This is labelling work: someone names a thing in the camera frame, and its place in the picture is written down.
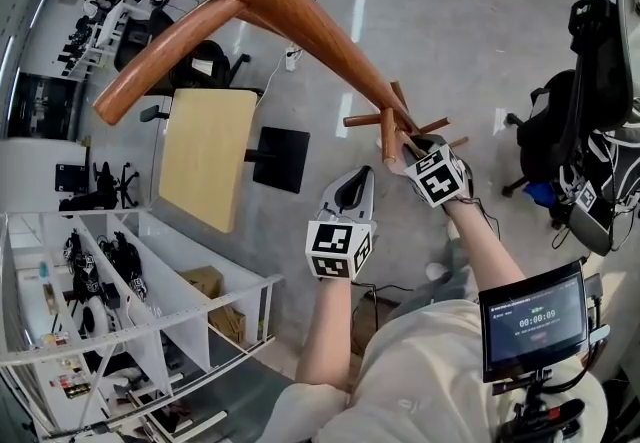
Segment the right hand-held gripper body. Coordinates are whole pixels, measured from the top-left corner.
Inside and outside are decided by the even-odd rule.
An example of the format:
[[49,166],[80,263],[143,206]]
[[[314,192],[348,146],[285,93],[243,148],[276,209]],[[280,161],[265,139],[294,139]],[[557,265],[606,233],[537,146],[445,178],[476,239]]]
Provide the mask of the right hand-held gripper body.
[[415,192],[432,208],[472,194],[472,175],[448,144],[429,151],[406,167],[404,173]]

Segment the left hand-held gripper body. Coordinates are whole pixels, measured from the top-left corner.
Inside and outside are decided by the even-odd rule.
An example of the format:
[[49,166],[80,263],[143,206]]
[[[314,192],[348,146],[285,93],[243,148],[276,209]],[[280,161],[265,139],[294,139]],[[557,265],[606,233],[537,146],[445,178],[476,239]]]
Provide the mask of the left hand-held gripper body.
[[318,279],[355,280],[373,252],[374,205],[347,210],[323,203],[307,226],[305,255]]

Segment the person's right forearm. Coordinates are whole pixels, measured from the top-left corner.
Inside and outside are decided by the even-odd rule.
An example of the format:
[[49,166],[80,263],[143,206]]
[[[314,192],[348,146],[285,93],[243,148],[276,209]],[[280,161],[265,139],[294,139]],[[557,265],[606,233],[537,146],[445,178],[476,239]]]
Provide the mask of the person's right forearm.
[[480,291],[525,279],[523,271],[470,199],[444,204],[459,237],[451,244],[453,255],[447,281],[434,294],[436,302],[464,299],[477,301]]

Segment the person's left forearm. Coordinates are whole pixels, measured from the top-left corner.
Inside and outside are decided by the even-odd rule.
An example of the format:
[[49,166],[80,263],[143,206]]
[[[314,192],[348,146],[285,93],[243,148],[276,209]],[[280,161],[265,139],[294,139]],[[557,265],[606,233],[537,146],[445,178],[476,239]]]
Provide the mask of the person's left forearm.
[[320,282],[295,380],[347,391],[351,362],[351,281]]

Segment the blue cloth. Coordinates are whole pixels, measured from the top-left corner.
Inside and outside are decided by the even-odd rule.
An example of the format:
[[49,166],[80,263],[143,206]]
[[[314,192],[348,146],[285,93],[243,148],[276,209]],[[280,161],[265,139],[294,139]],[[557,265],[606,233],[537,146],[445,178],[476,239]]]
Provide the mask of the blue cloth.
[[524,188],[524,193],[528,194],[539,206],[552,207],[556,201],[555,191],[548,182],[530,182]]

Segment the person's grey trousers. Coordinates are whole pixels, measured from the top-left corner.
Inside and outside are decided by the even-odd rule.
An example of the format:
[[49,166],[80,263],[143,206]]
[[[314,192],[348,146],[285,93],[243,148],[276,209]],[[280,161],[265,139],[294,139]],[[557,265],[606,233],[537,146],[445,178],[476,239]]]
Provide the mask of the person's grey trousers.
[[454,241],[448,239],[443,258],[438,263],[447,268],[447,274],[436,282],[427,279],[425,284],[410,293],[392,310],[386,319],[387,322],[439,302],[451,300],[477,302],[478,288],[461,238]]

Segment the flat cardboard boxes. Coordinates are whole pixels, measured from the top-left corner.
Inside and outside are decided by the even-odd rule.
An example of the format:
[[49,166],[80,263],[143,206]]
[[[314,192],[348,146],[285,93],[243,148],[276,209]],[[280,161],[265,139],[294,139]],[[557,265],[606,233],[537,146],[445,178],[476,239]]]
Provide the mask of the flat cardboard boxes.
[[231,305],[224,305],[208,313],[209,323],[236,344],[245,344],[245,315]]

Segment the square yellow wooden table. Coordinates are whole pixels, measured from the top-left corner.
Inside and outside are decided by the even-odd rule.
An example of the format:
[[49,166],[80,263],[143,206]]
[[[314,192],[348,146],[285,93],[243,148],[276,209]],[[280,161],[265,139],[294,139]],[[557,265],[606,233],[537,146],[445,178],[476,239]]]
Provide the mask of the square yellow wooden table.
[[258,96],[240,89],[178,89],[169,113],[159,196],[221,233],[235,224],[244,165],[253,181],[300,192],[310,134],[264,126],[249,138]]

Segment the brown cardboard box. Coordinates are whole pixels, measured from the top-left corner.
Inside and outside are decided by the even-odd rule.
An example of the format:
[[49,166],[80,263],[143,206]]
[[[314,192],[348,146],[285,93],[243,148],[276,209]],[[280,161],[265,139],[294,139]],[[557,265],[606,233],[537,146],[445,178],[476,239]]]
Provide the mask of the brown cardboard box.
[[179,275],[210,299],[224,294],[224,277],[211,265],[179,272]]

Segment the black mesh office chair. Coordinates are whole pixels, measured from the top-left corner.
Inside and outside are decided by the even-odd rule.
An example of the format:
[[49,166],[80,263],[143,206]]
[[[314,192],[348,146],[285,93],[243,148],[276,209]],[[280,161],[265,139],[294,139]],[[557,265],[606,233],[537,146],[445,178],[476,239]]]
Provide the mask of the black mesh office chair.
[[640,218],[640,0],[579,0],[568,30],[574,68],[531,92],[527,119],[505,117],[516,129],[522,176],[502,194],[550,183],[556,201],[544,208],[553,228],[572,233],[558,176],[573,166],[615,204],[616,251],[616,219]]

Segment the spare hand-held gripper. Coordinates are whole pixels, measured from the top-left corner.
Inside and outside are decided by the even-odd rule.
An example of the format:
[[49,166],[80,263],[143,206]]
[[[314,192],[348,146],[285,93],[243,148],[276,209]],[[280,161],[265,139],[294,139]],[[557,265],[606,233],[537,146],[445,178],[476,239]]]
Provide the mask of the spare hand-held gripper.
[[615,204],[573,166],[560,167],[558,182],[569,209],[569,230],[589,251],[606,256],[613,248]]

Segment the person's pale shirt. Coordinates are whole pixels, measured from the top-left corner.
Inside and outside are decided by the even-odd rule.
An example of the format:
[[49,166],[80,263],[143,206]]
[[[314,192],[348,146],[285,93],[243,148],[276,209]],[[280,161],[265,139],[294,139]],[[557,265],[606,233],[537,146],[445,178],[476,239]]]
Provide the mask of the person's pale shirt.
[[257,443],[493,443],[524,393],[495,396],[481,373],[478,305],[435,303],[374,335],[352,393],[284,389]]

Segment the black monitor screen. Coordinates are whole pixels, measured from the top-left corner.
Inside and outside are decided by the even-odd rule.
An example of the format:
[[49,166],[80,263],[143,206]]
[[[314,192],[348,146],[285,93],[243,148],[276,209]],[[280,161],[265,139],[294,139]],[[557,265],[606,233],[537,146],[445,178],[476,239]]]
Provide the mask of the black monitor screen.
[[484,382],[516,379],[596,353],[610,328],[601,318],[601,276],[586,277],[585,262],[479,293]]

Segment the white metal shelving unit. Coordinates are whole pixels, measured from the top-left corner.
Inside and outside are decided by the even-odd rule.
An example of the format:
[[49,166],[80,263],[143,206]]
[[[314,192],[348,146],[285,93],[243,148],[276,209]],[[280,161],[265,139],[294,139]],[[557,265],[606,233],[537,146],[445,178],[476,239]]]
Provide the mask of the white metal shelving unit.
[[[221,297],[179,275],[207,265]],[[257,358],[275,284],[144,210],[1,214],[0,443],[253,442],[284,384]]]

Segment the small black swivel chair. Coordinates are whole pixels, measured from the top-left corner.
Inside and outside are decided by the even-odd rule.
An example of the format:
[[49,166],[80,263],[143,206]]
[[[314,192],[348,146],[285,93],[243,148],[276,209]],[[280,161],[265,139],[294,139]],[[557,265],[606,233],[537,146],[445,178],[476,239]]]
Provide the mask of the small black swivel chair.
[[131,164],[126,162],[122,166],[120,178],[116,178],[112,175],[108,162],[104,162],[101,169],[93,164],[93,176],[96,182],[96,191],[93,196],[96,208],[111,210],[116,208],[117,203],[121,204],[122,209],[135,208],[139,205],[138,201],[132,200],[128,189],[130,183],[138,179],[140,174],[138,171],[129,174],[130,168]]

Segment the black square box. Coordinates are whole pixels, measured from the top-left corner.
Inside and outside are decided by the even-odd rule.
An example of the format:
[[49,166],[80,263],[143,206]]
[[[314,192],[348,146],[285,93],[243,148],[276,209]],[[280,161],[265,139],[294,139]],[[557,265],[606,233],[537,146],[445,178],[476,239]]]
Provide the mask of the black square box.
[[57,192],[86,194],[89,176],[85,165],[57,164],[54,178]]

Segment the white rack with black gear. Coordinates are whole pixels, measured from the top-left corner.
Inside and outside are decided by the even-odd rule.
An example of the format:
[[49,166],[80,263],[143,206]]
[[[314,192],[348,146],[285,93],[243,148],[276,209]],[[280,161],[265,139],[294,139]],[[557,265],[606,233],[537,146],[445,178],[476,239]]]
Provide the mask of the white rack with black gear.
[[146,21],[150,16],[145,8],[120,1],[108,12],[78,17],[73,27],[62,34],[49,76],[80,82],[97,69],[112,67],[126,25],[130,20]]

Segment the black monitor mount rig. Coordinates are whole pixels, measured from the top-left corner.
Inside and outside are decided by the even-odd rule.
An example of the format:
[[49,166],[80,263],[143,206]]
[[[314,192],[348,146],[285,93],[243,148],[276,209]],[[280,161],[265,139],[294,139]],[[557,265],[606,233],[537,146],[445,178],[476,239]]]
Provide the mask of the black monitor mount rig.
[[583,369],[574,378],[559,385],[546,386],[552,377],[550,369],[536,370],[527,376],[497,382],[492,395],[499,396],[516,389],[524,389],[525,399],[516,403],[515,416],[502,423],[496,431],[495,443],[564,443],[581,429],[580,418],[585,410],[581,399],[570,399],[549,407],[543,394],[565,393],[575,387],[587,374]]

